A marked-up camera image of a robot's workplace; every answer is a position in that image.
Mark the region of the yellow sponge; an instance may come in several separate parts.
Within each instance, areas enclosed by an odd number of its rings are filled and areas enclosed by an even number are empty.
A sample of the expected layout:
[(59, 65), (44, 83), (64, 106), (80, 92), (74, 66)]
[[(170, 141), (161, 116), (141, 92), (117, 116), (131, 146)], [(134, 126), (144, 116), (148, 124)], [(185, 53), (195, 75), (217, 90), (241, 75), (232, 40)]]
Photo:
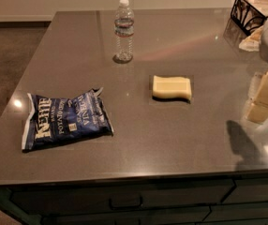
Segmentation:
[(155, 98), (172, 99), (183, 98), (191, 100), (192, 90), (189, 78), (184, 77), (159, 77), (153, 78), (153, 91)]

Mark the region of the clear plastic water bottle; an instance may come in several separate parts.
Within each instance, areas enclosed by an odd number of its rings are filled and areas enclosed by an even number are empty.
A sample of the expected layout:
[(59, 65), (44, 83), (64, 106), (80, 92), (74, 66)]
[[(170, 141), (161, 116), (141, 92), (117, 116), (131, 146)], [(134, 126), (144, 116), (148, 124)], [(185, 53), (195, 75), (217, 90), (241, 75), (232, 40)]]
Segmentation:
[(129, 0), (120, 0), (115, 12), (114, 34), (116, 37), (116, 53), (113, 60), (125, 64), (133, 58), (134, 12)]

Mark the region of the blue kettle chip bag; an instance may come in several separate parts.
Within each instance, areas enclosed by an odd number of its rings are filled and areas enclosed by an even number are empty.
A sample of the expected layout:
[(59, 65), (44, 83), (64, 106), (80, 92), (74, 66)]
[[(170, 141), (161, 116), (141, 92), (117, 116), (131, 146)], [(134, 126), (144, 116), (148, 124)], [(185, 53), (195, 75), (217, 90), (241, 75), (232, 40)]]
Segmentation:
[(49, 98), (27, 94), (31, 110), (22, 135), (22, 150), (38, 150), (103, 134), (113, 134), (100, 98), (103, 88), (75, 98)]

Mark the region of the dark cabinet drawer front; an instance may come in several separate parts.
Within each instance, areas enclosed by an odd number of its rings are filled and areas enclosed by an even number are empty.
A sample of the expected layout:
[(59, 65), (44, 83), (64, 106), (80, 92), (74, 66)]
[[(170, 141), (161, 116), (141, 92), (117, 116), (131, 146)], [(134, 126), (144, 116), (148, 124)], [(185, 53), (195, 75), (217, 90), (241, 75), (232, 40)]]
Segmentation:
[(29, 214), (76, 215), (220, 203), (234, 187), (230, 179), (109, 187), (15, 191), (11, 200)]

